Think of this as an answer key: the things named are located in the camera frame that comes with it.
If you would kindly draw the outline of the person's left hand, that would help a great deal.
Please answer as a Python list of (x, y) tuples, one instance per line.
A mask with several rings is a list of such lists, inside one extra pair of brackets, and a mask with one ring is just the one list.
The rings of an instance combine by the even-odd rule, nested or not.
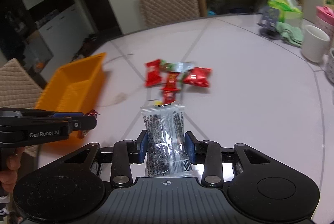
[(1, 171), (1, 185), (2, 188), (8, 193), (12, 193), (14, 190), (18, 179), (18, 169), (21, 166), (20, 160), (24, 151), (24, 147), (15, 149), (14, 154), (9, 155), (6, 159), (6, 168)]

